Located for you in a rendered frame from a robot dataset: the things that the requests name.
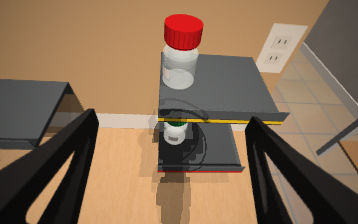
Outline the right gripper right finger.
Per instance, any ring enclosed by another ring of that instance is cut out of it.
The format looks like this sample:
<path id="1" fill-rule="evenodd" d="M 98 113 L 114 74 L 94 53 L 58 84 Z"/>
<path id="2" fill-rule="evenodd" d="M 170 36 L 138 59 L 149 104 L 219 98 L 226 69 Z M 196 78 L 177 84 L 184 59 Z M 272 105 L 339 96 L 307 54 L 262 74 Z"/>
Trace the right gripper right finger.
<path id="1" fill-rule="evenodd" d="M 296 151 L 258 117 L 245 128 L 257 224 L 293 224 L 265 153 L 313 216 L 313 224 L 358 224 L 358 194 Z"/>

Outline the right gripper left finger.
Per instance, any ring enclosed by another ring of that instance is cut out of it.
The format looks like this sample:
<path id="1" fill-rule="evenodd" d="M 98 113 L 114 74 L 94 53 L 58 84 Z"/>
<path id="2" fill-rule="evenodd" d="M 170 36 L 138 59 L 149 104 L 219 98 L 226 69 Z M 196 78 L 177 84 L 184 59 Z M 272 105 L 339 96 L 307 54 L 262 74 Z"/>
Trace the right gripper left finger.
<path id="1" fill-rule="evenodd" d="M 26 215 L 73 154 L 37 224 L 78 224 L 99 121 L 89 108 L 49 140 L 0 170 L 0 224 L 29 224 Z"/>

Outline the white bottle with green cap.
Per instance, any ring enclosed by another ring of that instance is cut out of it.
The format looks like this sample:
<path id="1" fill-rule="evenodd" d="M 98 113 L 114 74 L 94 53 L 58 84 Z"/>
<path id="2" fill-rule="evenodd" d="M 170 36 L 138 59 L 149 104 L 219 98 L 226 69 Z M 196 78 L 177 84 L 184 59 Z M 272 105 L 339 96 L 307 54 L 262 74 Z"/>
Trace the white bottle with green cap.
<path id="1" fill-rule="evenodd" d="M 185 139 L 188 123 L 164 122 L 164 139 L 171 145 L 178 145 Z"/>

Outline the white bottle with red cap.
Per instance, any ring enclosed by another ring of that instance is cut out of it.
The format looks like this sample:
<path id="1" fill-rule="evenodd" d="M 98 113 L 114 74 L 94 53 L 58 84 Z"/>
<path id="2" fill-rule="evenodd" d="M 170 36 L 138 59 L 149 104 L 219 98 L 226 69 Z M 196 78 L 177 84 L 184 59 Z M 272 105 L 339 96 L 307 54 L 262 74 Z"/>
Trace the white bottle with red cap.
<path id="1" fill-rule="evenodd" d="M 203 22 L 191 15 L 175 14 L 164 22 L 162 79 L 174 90 L 189 88 L 195 77 Z"/>

